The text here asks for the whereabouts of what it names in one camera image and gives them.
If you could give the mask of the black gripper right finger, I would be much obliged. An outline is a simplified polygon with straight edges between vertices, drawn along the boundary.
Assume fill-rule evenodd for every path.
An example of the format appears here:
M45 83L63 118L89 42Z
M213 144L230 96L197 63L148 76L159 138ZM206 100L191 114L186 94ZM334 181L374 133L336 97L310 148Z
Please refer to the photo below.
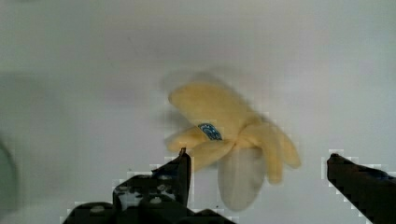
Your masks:
M333 153L327 179L373 224L396 223L395 177Z

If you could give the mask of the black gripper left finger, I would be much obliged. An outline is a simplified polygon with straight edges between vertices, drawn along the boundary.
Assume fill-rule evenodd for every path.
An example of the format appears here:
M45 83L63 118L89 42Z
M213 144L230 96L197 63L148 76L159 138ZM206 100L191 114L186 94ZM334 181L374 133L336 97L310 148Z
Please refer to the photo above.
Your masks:
M210 209L190 210L190 183L191 157L182 148L149 175L117 185L110 203L78 205L62 224L236 224Z

